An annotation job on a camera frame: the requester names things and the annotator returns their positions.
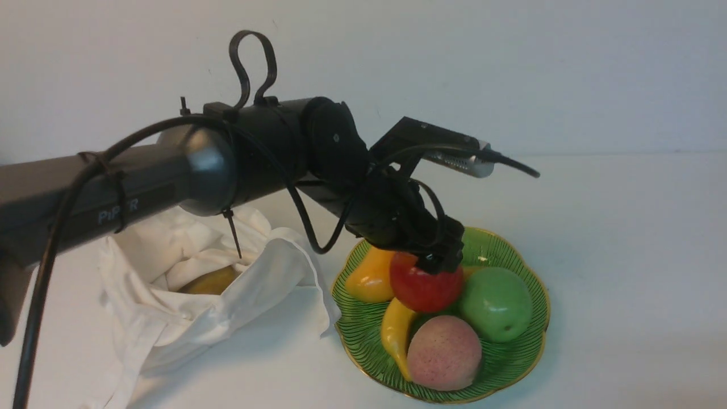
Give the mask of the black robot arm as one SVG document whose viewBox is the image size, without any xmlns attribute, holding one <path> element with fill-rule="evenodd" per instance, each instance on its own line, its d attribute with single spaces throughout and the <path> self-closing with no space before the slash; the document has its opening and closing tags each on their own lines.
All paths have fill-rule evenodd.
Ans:
<svg viewBox="0 0 727 409">
<path fill-rule="evenodd" d="M 421 158 L 469 172 L 475 138 L 403 117 L 372 148 L 350 110 L 325 97 L 246 108 L 208 103 L 102 152 L 2 166 L 2 346 L 15 336 L 30 269 L 177 205 L 198 216 L 288 190 L 305 194 L 377 248 L 425 256 L 427 272 L 461 259 L 462 224 L 425 209 L 411 173 Z"/>
</svg>

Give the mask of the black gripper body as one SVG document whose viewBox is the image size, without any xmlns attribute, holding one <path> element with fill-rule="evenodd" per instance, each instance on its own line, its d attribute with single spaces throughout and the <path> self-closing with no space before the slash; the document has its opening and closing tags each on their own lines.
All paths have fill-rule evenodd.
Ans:
<svg viewBox="0 0 727 409">
<path fill-rule="evenodd" d="M 449 217 L 433 189 L 384 171 L 352 202 L 345 228 L 380 249 L 428 259 L 460 259 L 464 226 Z"/>
</svg>

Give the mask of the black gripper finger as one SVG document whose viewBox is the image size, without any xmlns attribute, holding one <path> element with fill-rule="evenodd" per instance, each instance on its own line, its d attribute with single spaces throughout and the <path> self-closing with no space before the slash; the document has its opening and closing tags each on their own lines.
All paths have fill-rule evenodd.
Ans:
<svg viewBox="0 0 727 409">
<path fill-rule="evenodd" d="M 461 261 L 462 250 L 454 249 L 446 254 L 423 254 L 418 257 L 416 267 L 427 274 L 439 274 L 441 272 L 452 273 L 458 269 Z"/>
</svg>

